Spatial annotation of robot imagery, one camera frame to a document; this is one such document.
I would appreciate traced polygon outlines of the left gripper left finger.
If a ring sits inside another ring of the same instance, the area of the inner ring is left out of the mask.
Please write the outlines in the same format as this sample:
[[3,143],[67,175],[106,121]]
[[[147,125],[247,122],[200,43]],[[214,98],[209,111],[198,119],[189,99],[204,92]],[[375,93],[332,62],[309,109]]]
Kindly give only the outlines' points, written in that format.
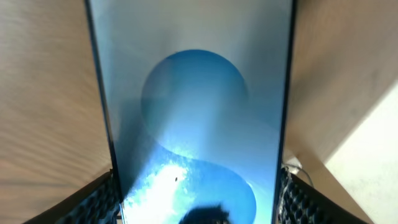
[[119,192],[108,171],[25,224],[117,224]]

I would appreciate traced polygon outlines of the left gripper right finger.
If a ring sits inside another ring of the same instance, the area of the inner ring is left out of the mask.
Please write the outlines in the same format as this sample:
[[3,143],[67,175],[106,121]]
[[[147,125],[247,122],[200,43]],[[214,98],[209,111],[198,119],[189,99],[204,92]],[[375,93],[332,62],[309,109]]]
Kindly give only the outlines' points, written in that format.
[[366,224],[370,218],[352,196],[323,170],[315,180],[303,180],[307,173],[295,175],[291,166],[280,170],[278,223]]

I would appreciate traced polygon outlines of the blue Samsung Galaxy smartphone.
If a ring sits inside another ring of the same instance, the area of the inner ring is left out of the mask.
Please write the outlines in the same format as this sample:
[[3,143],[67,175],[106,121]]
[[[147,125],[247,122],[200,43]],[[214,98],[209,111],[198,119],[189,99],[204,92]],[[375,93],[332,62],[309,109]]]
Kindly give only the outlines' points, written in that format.
[[274,223],[295,1],[88,0],[124,223]]

